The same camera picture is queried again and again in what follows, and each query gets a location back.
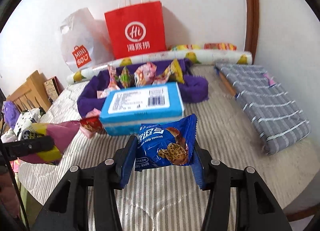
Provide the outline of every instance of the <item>hi logo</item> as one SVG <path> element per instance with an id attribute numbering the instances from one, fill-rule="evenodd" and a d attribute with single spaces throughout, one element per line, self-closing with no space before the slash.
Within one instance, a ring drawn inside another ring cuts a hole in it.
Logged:
<path id="1" fill-rule="evenodd" d="M 76 64 L 77 64 L 78 68 L 84 66 L 85 64 L 87 64 L 91 61 L 91 58 L 89 56 L 89 52 L 84 47 L 84 45 L 75 46 L 72 54 L 75 57 Z"/>
<path id="2" fill-rule="evenodd" d="M 130 22 L 125 27 L 125 36 L 131 42 L 140 42 L 146 36 L 146 27 L 138 21 Z"/>

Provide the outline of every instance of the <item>gray plaid cloth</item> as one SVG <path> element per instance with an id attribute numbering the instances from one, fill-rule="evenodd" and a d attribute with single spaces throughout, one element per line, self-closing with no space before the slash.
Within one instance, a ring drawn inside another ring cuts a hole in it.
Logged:
<path id="1" fill-rule="evenodd" d="M 310 133 L 304 112 L 281 84 L 269 86 L 265 68 L 219 63 L 216 69 L 236 90 L 236 101 L 260 134 L 267 154 L 275 154 Z"/>

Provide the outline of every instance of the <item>black cable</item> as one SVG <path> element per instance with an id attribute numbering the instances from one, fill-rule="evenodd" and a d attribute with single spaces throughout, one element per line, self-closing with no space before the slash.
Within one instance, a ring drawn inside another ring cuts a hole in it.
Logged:
<path id="1" fill-rule="evenodd" d="M 2 127 L 1 127 L 1 133 L 0 133 L 0 136 L 2 136 L 2 131 L 3 131 L 3 126 L 4 126 L 4 114 L 1 113 L 2 115 Z M 27 214 L 26 214 L 26 210 L 24 208 L 24 205 L 23 205 L 23 201 L 22 201 L 22 198 L 20 196 L 20 192 L 19 192 L 19 188 L 18 188 L 18 185 L 17 185 L 17 182 L 16 182 L 16 179 L 15 179 L 15 176 L 14 176 L 14 172 L 11 168 L 11 164 L 10 164 L 10 161 L 9 161 L 9 158 L 8 158 L 8 154 L 7 154 L 7 151 L 5 150 L 5 148 L 3 147 L 3 143 L 0 139 L 0 151 L 2 153 L 2 156 L 4 158 L 4 161 L 7 165 L 7 168 L 9 170 L 9 174 L 10 174 L 10 177 L 11 177 L 11 181 L 12 181 L 12 184 L 14 186 L 14 190 L 17 194 L 17 197 L 19 199 L 19 203 L 20 203 L 20 206 L 21 206 L 21 210 L 22 210 L 22 214 L 23 214 L 23 217 L 25 219 L 25 222 L 26 222 L 26 228 L 28 231 L 30 231 L 30 227 L 29 227 L 29 222 L 28 222 L 28 218 L 27 218 Z"/>

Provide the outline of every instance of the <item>blue cookie package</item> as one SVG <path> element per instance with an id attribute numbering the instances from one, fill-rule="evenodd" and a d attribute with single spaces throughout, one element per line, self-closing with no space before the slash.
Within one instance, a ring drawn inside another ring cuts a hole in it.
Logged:
<path id="1" fill-rule="evenodd" d="M 167 124 L 141 124 L 135 170 L 190 165 L 196 124 L 195 114 Z"/>

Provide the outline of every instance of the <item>shopping bag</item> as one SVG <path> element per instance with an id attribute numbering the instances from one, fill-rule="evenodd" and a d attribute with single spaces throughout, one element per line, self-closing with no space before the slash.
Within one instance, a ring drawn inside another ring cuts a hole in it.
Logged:
<path id="1" fill-rule="evenodd" d="M 160 1 L 125 6 L 104 15 L 116 59 L 166 50 Z"/>
<path id="2" fill-rule="evenodd" d="M 72 72 L 114 59 L 106 28 L 98 27 L 88 8 L 68 16 L 58 37 L 62 57 Z"/>

